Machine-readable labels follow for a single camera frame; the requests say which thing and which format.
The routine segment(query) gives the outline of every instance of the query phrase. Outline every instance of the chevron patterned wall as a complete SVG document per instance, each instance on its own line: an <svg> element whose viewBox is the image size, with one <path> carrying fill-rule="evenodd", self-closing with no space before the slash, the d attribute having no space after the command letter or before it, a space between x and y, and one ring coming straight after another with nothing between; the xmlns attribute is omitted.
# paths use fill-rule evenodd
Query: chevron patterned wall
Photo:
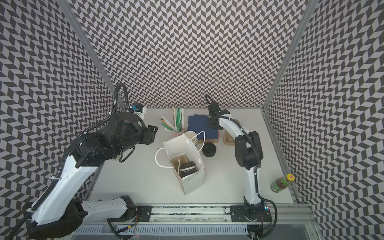
<svg viewBox="0 0 384 240"><path fill-rule="evenodd" d="M262 106L308 0L69 0L110 78L153 108Z"/></svg>
<svg viewBox="0 0 384 240"><path fill-rule="evenodd" d="M45 190L70 140L106 116L111 96L56 2L0 4L0 235L6 235L24 203ZM25 234L21 228L19 236Z"/></svg>
<svg viewBox="0 0 384 240"><path fill-rule="evenodd" d="M319 3L268 109L327 239L384 239L384 1Z"/></svg>

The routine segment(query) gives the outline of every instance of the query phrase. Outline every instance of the metal frame corner post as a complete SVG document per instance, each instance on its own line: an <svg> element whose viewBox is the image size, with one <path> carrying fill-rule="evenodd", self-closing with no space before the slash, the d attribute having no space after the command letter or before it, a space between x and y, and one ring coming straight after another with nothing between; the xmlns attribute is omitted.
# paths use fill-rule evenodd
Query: metal frame corner post
<svg viewBox="0 0 384 240"><path fill-rule="evenodd" d="M273 81L271 90L269 91L269 93L265 99L265 102L263 104L263 110L264 111L267 110L269 104L271 103L271 101L272 101L272 99L276 93L276 90L279 87L281 80L283 79L284 73L285 73L289 63L291 62L293 54L295 53L295 50L299 46L300 40L303 37L305 29L306 29L308 23L310 22L318 3L319 3L319 0L309 0L308 5L305 8L303 17L301 18L301 20L299 22L299 26L297 27L297 30L293 36L292 42L288 47L287 53L283 59L281 67L280 67L279 71L277 72L275 80Z"/></svg>
<svg viewBox="0 0 384 240"><path fill-rule="evenodd" d="M101 79L104 81L105 85L107 85L111 95L114 94L114 84L112 80L109 78L107 71L105 70L104 66L102 65L100 59L98 58L94 48L92 47L91 43L89 42L89 39L85 35L83 28L81 27L80 23L78 22L75 14L72 11L72 8L69 6L69 3L67 0L56 0L57 4L63 11L65 17L67 18L70 26L72 27L73 31L75 32L76 36L79 38L81 44L84 46L85 51L88 53L89 57L91 58L93 64L95 65L96 69L99 71L101 75ZM125 109L124 103L120 96L118 96L118 104L121 107L121 109Z"/></svg>
<svg viewBox="0 0 384 240"><path fill-rule="evenodd" d="M281 149L280 143L279 143L277 136L276 136L276 134L272 128L272 124L269 121L268 114L265 111L262 111L262 115L264 118L266 128L267 128L269 135L271 137L273 147L276 151L277 159L280 162L281 169L283 170L283 173L285 175L287 175L288 173L291 173L291 170L289 169L289 166L288 166L288 161L285 159L283 150ZM293 189L293 193L295 194L297 202L302 203L303 201L301 199L301 194L300 194L299 190L297 189L297 186L295 183L292 184L292 189Z"/></svg>

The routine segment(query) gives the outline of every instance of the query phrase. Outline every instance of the black cup lid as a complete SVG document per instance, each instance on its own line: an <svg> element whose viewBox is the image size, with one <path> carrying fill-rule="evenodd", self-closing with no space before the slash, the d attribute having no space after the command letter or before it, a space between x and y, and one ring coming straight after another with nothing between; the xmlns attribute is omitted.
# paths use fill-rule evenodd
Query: black cup lid
<svg viewBox="0 0 384 240"><path fill-rule="evenodd" d="M203 146L203 154L206 157L213 157L216 154L216 146L211 142L207 142Z"/></svg>
<svg viewBox="0 0 384 240"><path fill-rule="evenodd" d="M183 169L189 168L189 167L194 167L196 164L194 162L188 162L184 163L183 165L180 166L180 171Z"/></svg>

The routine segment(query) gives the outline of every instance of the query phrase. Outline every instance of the yellow bottle cap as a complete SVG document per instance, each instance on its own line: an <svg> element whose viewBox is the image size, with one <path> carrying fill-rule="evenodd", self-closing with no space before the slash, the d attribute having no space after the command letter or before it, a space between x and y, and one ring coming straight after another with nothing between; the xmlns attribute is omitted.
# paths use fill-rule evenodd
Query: yellow bottle cap
<svg viewBox="0 0 384 240"><path fill-rule="evenodd" d="M295 176L292 173L288 173L287 179L292 182L295 179Z"/></svg>

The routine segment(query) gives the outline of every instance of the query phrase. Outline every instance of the bottle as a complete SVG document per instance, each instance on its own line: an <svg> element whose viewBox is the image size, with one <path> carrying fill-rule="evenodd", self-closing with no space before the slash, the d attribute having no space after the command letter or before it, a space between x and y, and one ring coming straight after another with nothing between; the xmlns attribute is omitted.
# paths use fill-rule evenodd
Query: bottle
<svg viewBox="0 0 384 240"><path fill-rule="evenodd" d="M287 188L291 182L295 179L295 176L292 173L287 174L287 176L278 178L271 184L271 189L274 192L280 192L281 190Z"/></svg>

